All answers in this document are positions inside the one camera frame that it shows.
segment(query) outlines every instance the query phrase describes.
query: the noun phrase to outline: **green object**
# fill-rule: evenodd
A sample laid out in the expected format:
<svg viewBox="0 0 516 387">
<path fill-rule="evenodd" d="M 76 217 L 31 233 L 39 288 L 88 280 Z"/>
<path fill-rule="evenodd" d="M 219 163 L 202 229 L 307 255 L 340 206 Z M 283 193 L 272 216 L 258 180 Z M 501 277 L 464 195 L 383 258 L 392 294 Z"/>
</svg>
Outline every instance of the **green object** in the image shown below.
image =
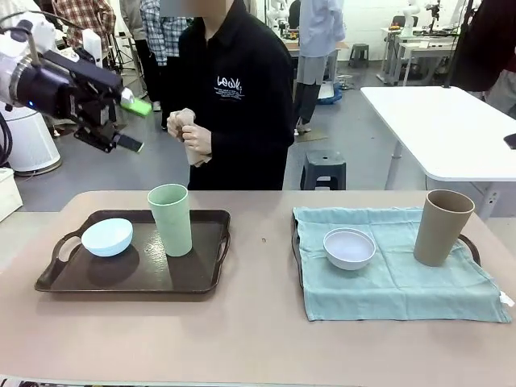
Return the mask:
<svg viewBox="0 0 516 387">
<path fill-rule="evenodd" d="M 438 268 L 414 258 L 421 208 L 294 208 L 293 213 L 310 321 L 511 321 L 500 301 L 500 289 L 463 245 L 456 243 Z M 377 253 L 364 268 L 349 272 L 328 262 L 324 235 L 341 227 L 362 231 L 375 241 Z"/>
<path fill-rule="evenodd" d="M 168 256 L 184 256 L 192 250 L 188 190 L 167 184 L 148 194 L 148 205 Z"/>
<path fill-rule="evenodd" d="M 133 103 L 122 103 L 122 108 L 141 117 L 147 117 L 152 111 L 152 105 L 143 99 L 135 98 Z"/>
</svg>

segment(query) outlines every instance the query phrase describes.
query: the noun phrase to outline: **tan plastic cup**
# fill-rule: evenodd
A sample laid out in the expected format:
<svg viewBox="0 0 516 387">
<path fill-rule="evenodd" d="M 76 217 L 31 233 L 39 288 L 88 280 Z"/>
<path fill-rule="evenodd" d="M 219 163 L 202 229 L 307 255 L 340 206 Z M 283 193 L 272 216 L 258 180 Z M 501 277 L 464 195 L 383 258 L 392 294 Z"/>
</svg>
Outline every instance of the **tan plastic cup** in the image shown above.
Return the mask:
<svg viewBox="0 0 516 387">
<path fill-rule="evenodd" d="M 414 257 L 427 266 L 441 266 L 475 210 L 461 193 L 437 189 L 427 195 Z"/>
</svg>

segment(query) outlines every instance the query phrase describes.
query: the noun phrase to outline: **plaid shirt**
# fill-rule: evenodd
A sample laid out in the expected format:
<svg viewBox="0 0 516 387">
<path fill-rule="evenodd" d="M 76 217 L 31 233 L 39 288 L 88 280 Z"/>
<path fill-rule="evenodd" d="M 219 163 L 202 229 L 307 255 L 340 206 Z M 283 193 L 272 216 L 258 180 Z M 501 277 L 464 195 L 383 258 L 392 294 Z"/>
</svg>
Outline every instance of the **plaid shirt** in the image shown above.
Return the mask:
<svg viewBox="0 0 516 387">
<path fill-rule="evenodd" d="M 179 56 L 179 37 L 188 27 L 187 18 L 160 17 L 160 0 L 142 0 L 142 14 L 147 43 L 159 66 L 167 65 L 169 56 Z"/>
<path fill-rule="evenodd" d="M 57 15 L 69 19 L 80 27 L 92 29 L 102 40 L 102 50 L 109 49 L 108 35 L 114 33 L 116 16 L 106 0 L 52 0 Z M 82 31 L 70 27 L 68 44 L 82 44 Z"/>
</svg>

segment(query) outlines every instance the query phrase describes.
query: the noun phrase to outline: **teal cloth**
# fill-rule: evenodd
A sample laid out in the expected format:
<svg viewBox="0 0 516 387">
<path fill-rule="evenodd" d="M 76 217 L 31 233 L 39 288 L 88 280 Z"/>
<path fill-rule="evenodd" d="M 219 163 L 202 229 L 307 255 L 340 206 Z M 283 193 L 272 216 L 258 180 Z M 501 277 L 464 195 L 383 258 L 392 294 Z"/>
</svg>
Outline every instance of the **teal cloth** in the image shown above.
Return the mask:
<svg viewBox="0 0 516 387">
<path fill-rule="evenodd" d="M 306 314 L 314 320 L 453 319 L 510 323 L 493 278 L 457 243 L 445 264 L 420 264 L 413 251 L 421 208 L 294 208 Z M 324 235 L 349 227 L 371 236 L 377 252 L 356 271 L 326 258 Z"/>
</svg>

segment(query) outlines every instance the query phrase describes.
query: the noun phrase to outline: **green plastic cup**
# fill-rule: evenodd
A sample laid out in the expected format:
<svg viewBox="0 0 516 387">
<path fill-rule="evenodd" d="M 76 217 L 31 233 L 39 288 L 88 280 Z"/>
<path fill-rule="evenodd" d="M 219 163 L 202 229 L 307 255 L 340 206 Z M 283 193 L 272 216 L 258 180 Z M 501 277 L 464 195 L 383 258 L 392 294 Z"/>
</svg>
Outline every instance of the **green plastic cup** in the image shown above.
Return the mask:
<svg viewBox="0 0 516 387">
<path fill-rule="evenodd" d="M 188 254 L 192 250 L 192 228 L 186 187 L 162 185 L 149 192 L 147 200 L 167 255 Z"/>
</svg>

